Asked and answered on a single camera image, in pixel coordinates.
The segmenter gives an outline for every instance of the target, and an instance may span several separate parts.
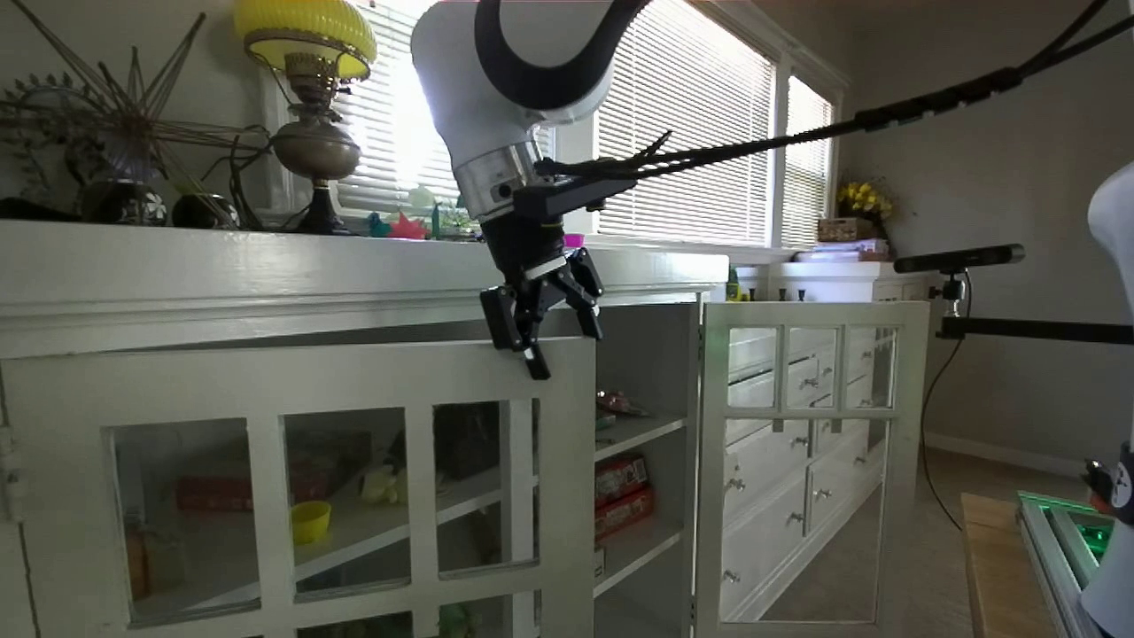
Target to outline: cabinet door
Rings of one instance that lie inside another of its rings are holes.
[[[707,306],[699,633],[902,638],[923,342],[928,306]]]
[[[3,368],[42,638],[590,633],[588,340]]]

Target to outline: white wall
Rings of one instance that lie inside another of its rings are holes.
[[[132,47],[141,53],[141,67],[153,79],[160,65],[175,51],[193,15],[206,10],[206,28],[181,72],[168,119],[200,125],[262,125],[259,67],[242,53],[230,28],[233,0],[23,0],[75,53],[87,65],[107,61],[113,79],[126,79]],[[0,94],[27,73],[56,73],[66,65],[46,47],[46,39],[17,15],[15,4],[0,4]],[[21,181],[3,169],[0,194],[15,194]]]
[[[750,0],[828,67],[846,72],[855,39],[828,0]]]
[[[15,526],[0,521],[0,633],[33,638],[27,570]]]
[[[1019,65],[1079,10],[1061,0],[867,0],[875,15],[863,16],[855,4],[842,4],[858,26],[849,105]],[[842,166],[897,199],[893,237],[908,254],[1024,246],[1019,266],[969,269],[974,314],[1130,322],[1117,269],[1083,222],[1095,185],[1134,158],[1130,79],[1134,34],[1123,34],[981,105],[846,137]],[[1117,457],[1130,386],[1134,348],[968,335],[928,431],[1034,459]]]

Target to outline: shelf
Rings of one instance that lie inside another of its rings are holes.
[[[458,521],[483,505],[502,498],[498,470],[483,470],[465,481],[439,488],[439,514],[437,526]],[[188,547],[197,547],[192,561],[209,578],[193,581],[192,593],[157,593],[153,600],[137,602],[141,625],[167,625],[181,620],[184,614],[209,614],[216,606],[253,606],[259,581],[253,581],[253,554],[216,554],[209,540],[230,536],[233,529],[248,529],[248,514],[224,514],[224,516],[188,516],[184,536]],[[298,547],[295,550],[295,578],[315,578],[387,547],[405,542],[407,531],[407,505],[369,505],[359,498],[333,498],[328,540],[322,547]]]
[[[595,465],[622,450],[644,448],[650,440],[674,436],[685,427],[685,418],[620,418],[598,425],[595,431]]]
[[[660,521],[660,516],[644,516],[644,521],[602,540],[598,542],[602,562],[595,573],[595,600],[605,595],[609,587],[617,587],[620,581],[626,581],[629,573],[637,573],[641,568],[647,568],[665,550],[681,547],[681,540],[685,540],[685,529]]]

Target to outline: green object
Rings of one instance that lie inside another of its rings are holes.
[[[474,638],[468,606],[439,609],[439,638]]]
[[[722,297],[726,297],[726,301],[744,301],[737,266],[729,266],[729,280],[722,283]]]
[[[389,222],[381,222],[379,214],[369,214],[369,233],[372,233],[372,237],[389,237]]]
[[[1095,561],[1105,557],[1105,547],[1112,540],[1112,521],[1110,516],[1102,516],[1089,502],[1058,498],[1058,497],[1045,497],[1045,494],[1019,494],[1019,498],[1034,502],[1038,509],[1067,509],[1067,514],[1073,514],[1071,521],[1073,521],[1076,536],[1083,540],[1089,554]]]
[[[437,194],[424,185],[412,189],[405,199],[407,199],[407,214],[418,220],[424,220],[437,201]]]

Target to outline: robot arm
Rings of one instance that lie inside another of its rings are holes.
[[[1091,194],[1091,233],[1110,253],[1120,269],[1126,306],[1134,307],[1134,164],[1102,181]],[[1117,470],[1102,476],[1091,465],[1089,481],[1102,502],[1117,514],[1117,531],[1110,540],[1097,573],[1089,581],[1079,602],[1097,627],[1117,638],[1134,633],[1134,425],[1120,450]]]
[[[566,297],[598,335],[598,274],[563,253],[563,214],[602,208],[629,176],[566,176],[539,164],[536,125],[566,125],[605,100],[605,67],[647,0],[439,0],[412,53],[432,125],[451,150],[471,220],[483,222],[502,288],[483,294],[494,348],[519,348],[544,379],[536,332]]]

